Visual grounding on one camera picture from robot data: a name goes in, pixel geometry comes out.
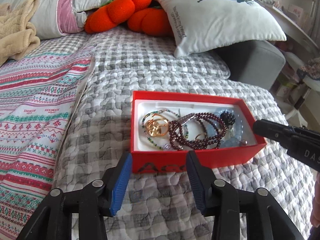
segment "gray sofa armrest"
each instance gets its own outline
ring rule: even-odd
[[[269,90],[285,64],[282,53],[267,41],[244,41],[215,49],[233,81]]]

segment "nordic print blanket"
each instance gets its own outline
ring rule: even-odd
[[[51,189],[56,157],[92,71],[94,47],[0,69],[0,239],[15,239]]]

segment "carrot plush toy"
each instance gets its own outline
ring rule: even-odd
[[[173,36],[168,16],[163,9],[148,8],[152,0],[113,0],[91,14],[85,23],[87,33],[108,31],[127,21],[134,32],[151,36]]]

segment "red box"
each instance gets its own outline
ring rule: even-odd
[[[255,122],[250,110],[242,99],[227,98],[209,95],[171,93],[171,92],[150,92],[134,91],[132,116],[131,116],[131,154],[133,158],[132,172],[183,172],[186,170],[186,153],[188,151],[134,151],[134,117],[135,100],[170,100],[170,101],[188,101],[203,103],[218,103],[238,105],[244,114],[250,128]],[[246,147],[232,147],[223,149],[196,150],[200,163],[209,168],[225,167],[246,163],[253,158],[265,145],[265,139],[254,135],[257,144]]]

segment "brown towel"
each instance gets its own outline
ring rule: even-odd
[[[22,59],[40,45],[35,26],[28,22],[39,0],[26,0],[6,16],[0,16],[0,66],[10,57]]]
[[[0,3],[0,16],[6,16],[10,11],[10,3]]]

